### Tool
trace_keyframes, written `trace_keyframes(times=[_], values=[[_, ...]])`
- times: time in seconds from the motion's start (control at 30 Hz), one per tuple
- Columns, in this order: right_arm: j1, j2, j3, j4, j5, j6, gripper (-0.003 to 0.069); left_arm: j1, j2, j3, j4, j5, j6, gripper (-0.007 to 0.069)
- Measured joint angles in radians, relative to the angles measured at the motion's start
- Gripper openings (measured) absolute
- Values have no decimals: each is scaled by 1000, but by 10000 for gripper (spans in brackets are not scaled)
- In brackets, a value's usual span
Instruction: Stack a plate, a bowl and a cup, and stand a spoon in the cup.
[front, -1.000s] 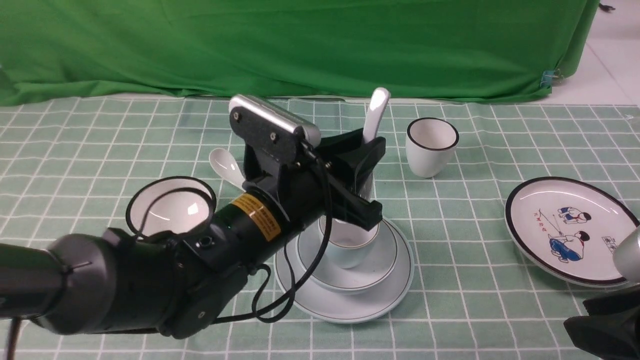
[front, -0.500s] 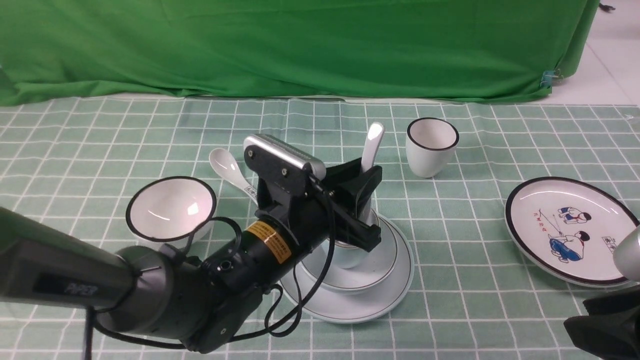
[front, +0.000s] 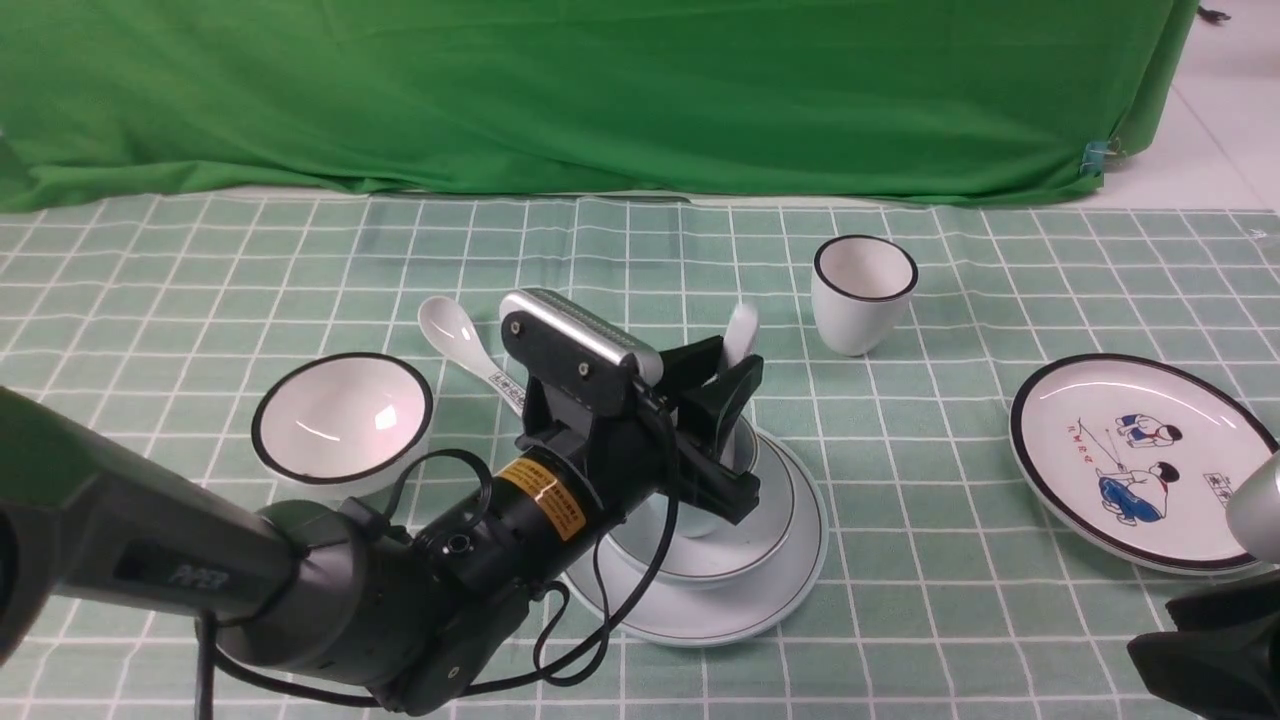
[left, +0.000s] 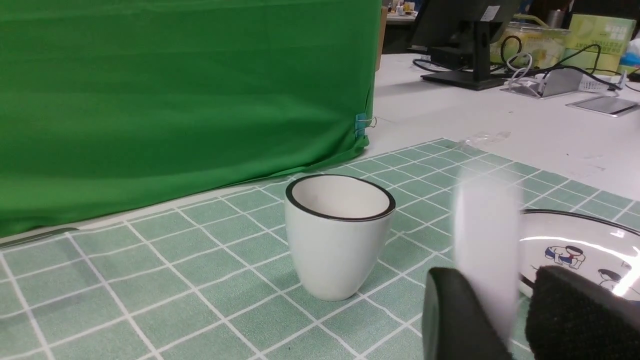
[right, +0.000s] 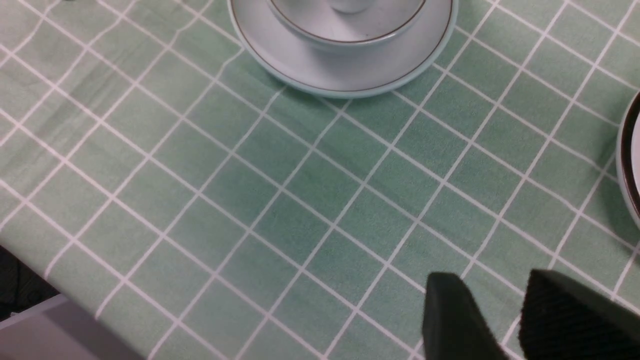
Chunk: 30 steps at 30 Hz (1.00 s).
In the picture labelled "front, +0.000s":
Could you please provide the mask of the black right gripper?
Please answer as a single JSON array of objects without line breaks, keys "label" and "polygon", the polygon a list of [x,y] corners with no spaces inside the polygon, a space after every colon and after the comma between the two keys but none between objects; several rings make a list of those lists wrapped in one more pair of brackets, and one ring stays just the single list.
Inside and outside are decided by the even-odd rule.
[{"label": "black right gripper", "polygon": [[1279,716],[1279,573],[1224,582],[1170,600],[1174,630],[1126,651],[1146,689],[1206,719]]}]

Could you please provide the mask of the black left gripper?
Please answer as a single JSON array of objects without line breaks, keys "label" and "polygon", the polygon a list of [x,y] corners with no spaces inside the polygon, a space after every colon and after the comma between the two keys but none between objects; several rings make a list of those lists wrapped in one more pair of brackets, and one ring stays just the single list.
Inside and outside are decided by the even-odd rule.
[{"label": "black left gripper", "polygon": [[[753,354],[716,377],[722,352],[721,334],[660,351],[655,387],[640,375],[530,375],[520,455],[495,473],[495,542],[585,546],[654,493],[680,498],[687,465],[709,486],[710,510],[741,523],[759,505],[755,482],[730,475],[714,454],[760,387],[764,360]],[[662,398],[677,395],[680,436]]]}]

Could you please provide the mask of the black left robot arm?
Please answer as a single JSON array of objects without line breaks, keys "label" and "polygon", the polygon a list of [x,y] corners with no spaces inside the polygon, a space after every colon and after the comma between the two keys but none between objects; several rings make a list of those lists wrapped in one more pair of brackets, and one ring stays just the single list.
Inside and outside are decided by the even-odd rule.
[{"label": "black left robot arm", "polygon": [[[12,389],[3,391],[3,657],[52,596],[191,616],[195,715],[212,715],[212,674],[302,700],[421,717],[453,700],[538,682],[572,687],[657,579],[682,503],[728,523],[759,502],[759,479],[721,452],[764,375],[750,354],[719,369],[712,337],[594,360],[547,341],[507,343],[527,368],[520,456],[500,470],[462,448],[470,496],[421,530],[394,520],[408,480],[374,509],[306,500],[251,512]],[[480,674],[584,555],[602,577],[603,539],[653,495],[668,500],[650,561],[602,624],[530,673]]]}]

